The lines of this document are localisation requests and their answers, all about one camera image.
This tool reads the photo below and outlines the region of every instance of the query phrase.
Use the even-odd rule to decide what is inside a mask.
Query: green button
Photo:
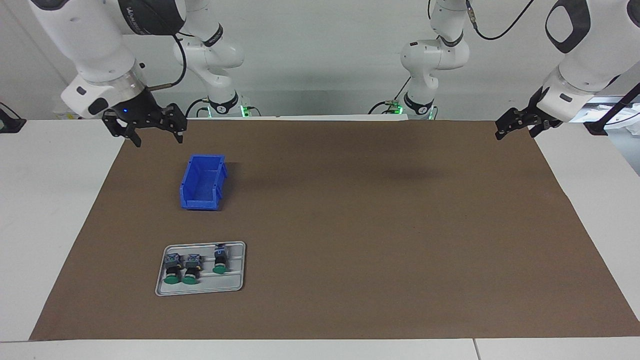
[[[169,285],[175,285],[178,282],[180,282],[180,279],[178,279],[178,277],[175,276],[175,275],[169,275],[169,276],[164,278],[164,282],[169,284]]]
[[[198,283],[198,279],[196,279],[193,276],[185,276],[182,282],[184,282],[187,285],[195,285]]]
[[[213,272],[216,274],[224,274],[225,272],[227,272],[227,267],[224,265],[218,265],[216,267],[213,268]]]

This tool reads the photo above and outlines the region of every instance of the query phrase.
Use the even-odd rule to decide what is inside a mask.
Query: white table
[[[640,177],[607,138],[590,136],[580,125],[564,125],[536,140],[640,317],[640,237],[635,232]],[[0,135],[0,245],[8,261],[0,292],[0,341],[29,338],[121,144],[122,139],[112,138],[98,120],[32,121],[17,135]],[[0,358],[80,359],[90,354],[111,359],[127,354],[169,359],[190,350],[215,350],[230,359],[471,360],[477,359],[476,347],[483,360],[640,358],[640,338],[5,342],[0,343]]]

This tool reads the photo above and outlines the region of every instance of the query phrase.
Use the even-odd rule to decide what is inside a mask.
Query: silver metal tray
[[[223,275],[218,275],[213,272],[213,253],[217,245],[223,244],[227,247],[228,271]],[[160,271],[158,273],[158,281],[156,284],[156,295],[172,296],[240,290],[244,281],[245,249],[246,244],[242,241],[167,246],[166,248],[164,248],[164,252],[160,261]],[[183,282],[179,282],[172,285],[166,284],[164,282],[164,256],[175,252],[177,252],[184,258],[186,258],[188,254],[200,254],[200,256],[202,257],[202,271],[200,272],[200,277],[198,278],[197,284],[187,285]],[[181,279],[184,278],[185,272],[186,269],[181,270]]]

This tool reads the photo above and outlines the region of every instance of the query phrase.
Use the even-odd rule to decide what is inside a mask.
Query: blue plastic container
[[[191,155],[180,185],[182,208],[217,210],[226,178],[224,155]]]

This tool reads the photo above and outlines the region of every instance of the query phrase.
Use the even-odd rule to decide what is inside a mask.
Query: brown table surface
[[[525,131],[490,122],[189,124],[125,143],[32,340],[640,336]],[[225,154],[221,211],[180,208]],[[241,291],[154,294],[169,244],[242,240]]]

